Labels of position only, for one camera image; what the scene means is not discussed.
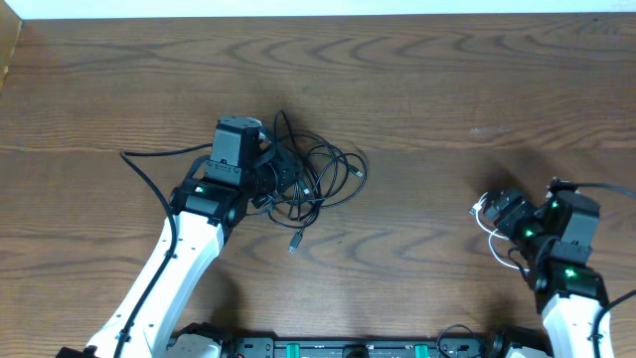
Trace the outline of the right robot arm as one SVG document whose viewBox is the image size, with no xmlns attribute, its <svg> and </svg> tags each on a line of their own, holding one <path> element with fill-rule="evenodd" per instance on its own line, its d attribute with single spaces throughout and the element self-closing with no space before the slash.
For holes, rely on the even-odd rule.
<svg viewBox="0 0 636 358">
<path fill-rule="evenodd" d="M 526 261 L 522 278 L 555 357 L 612 357 L 610 301 L 588 265 L 600 205 L 572 183 L 551 184 L 539 206 L 521 191 L 485 194 L 483 214 Z"/>
</svg>

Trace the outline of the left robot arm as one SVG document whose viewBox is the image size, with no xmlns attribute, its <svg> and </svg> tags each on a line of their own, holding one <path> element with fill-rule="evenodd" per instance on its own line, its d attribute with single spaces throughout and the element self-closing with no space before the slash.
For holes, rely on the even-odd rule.
<svg viewBox="0 0 636 358">
<path fill-rule="evenodd" d="M 204 333 L 173 334 L 195 286 L 219 256 L 247 207 L 275 200 L 303 165 L 252 117 L 220 117 L 210 155 L 197 158 L 170 197 L 157 245 L 113 315 L 85 348 L 62 357 L 220 357 L 223 344 Z"/>
</svg>

